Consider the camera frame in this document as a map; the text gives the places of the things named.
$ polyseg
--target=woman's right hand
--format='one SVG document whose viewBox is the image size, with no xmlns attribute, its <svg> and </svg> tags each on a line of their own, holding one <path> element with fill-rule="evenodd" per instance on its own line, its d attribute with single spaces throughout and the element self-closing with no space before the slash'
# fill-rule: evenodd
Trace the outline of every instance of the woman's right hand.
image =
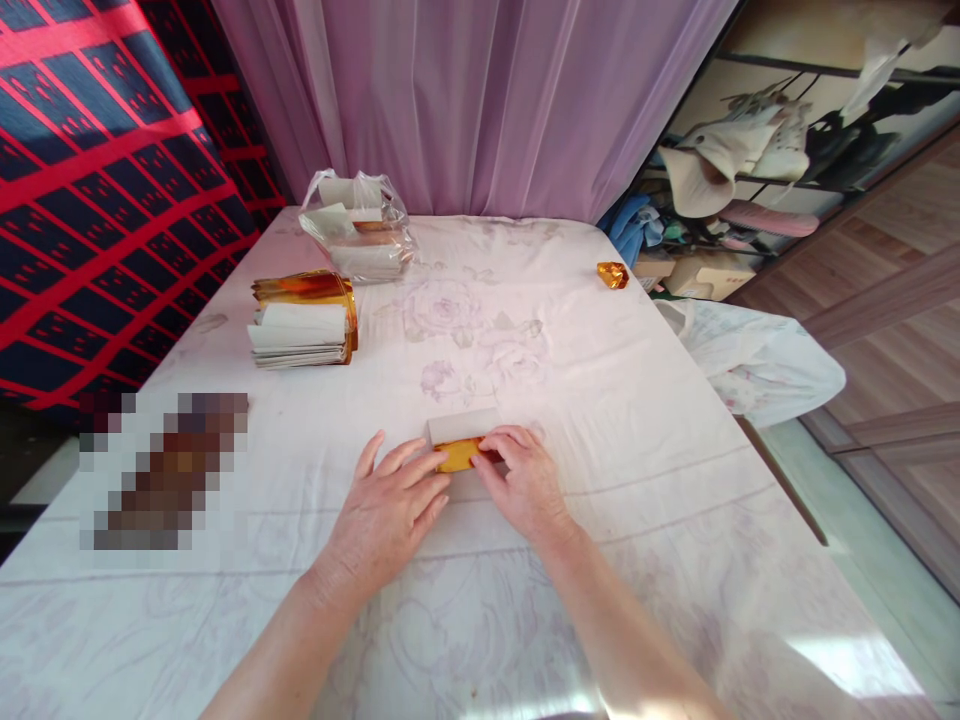
<svg viewBox="0 0 960 720">
<path fill-rule="evenodd" d="M 563 542 L 578 529 L 560 494 L 557 466 L 536 436 L 519 425 L 494 428 L 480 442 L 509 468 L 501 475 L 482 455 L 471 458 L 503 516 L 538 550 Z"/>
</svg>

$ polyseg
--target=folded gold paper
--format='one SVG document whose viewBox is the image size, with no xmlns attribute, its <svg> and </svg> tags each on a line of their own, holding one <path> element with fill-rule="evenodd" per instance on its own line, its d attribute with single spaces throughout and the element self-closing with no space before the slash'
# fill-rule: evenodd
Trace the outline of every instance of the folded gold paper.
<svg viewBox="0 0 960 720">
<path fill-rule="evenodd" d="M 266 307 L 272 302 L 298 305 L 343 305 L 347 310 L 347 343 L 344 365 L 349 365 L 359 347 L 357 306 L 353 299 L 353 283 L 329 270 L 311 270 L 282 278 L 254 280 L 253 296 Z"/>
<path fill-rule="evenodd" d="M 611 290 L 622 290 L 630 282 L 630 276 L 623 263 L 597 263 L 597 275 Z"/>
<path fill-rule="evenodd" d="M 460 472 L 469 470 L 473 467 L 470 464 L 470 458 L 474 455 L 483 455 L 490 462 L 500 462 L 503 460 L 500 453 L 495 450 L 481 450 L 480 441 L 483 438 L 466 438 L 465 440 L 454 440 L 449 443 L 440 443 L 434 445 L 433 449 L 437 452 L 448 452 L 450 457 L 447 461 L 437 468 L 437 472 Z"/>
</svg>

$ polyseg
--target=floral tablecloth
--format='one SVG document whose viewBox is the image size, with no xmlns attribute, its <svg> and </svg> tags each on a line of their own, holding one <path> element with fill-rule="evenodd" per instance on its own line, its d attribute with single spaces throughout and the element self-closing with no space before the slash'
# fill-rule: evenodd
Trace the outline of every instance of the floral tablecloth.
<svg viewBox="0 0 960 720">
<path fill-rule="evenodd" d="M 5 717 L 195 716 L 329 535 L 357 455 L 432 417 L 532 426 L 571 511 L 742 718 L 935 718 L 920 687 L 636 279 L 574 222 L 413 218 L 402 281 L 358 288 L 346 367 L 260 371 L 250 283 L 322 266 L 273 223 L 0 568 Z M 103 554 L 80 536 L 181 392 L 246 392 L 246 447 L 190 549 Z M 472 471 L 420 554 L 363 612 L 324 718 L 541 718 L 600 709 L 536 556 Z"/>
</svg>

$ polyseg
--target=blue cloth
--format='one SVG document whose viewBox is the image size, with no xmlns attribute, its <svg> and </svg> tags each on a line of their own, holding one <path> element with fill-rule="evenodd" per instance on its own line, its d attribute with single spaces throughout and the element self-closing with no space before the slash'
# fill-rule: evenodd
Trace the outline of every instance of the blue cloth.
<svg viewBox="0 0 960 720">
<path fill-rule="evenodd" d="M 649 195 L 631 195 L 616 216 L 614 208 L 610 208 L 597 227 L 607 234 L 627 267 L 632 268 L 644 245 L 653 247 L 663 240 L 659 218 L 660 213 L 650 205 Z"/>
</svg>

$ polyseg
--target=clear plastic bag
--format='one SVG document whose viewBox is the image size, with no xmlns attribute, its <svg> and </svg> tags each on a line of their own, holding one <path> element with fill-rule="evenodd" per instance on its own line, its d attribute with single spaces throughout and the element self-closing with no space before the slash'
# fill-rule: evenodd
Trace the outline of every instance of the clear plastic bag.
<svg viewBox="0 0 960 720">
<path fill-rule="evenodd" d="M 416 256 L 407 210 L 386 175 L 357 173 L 350 179 L 333 170 L 318 172 L 299 220 L 356 284 L 396 280 Z"/>
</svg>

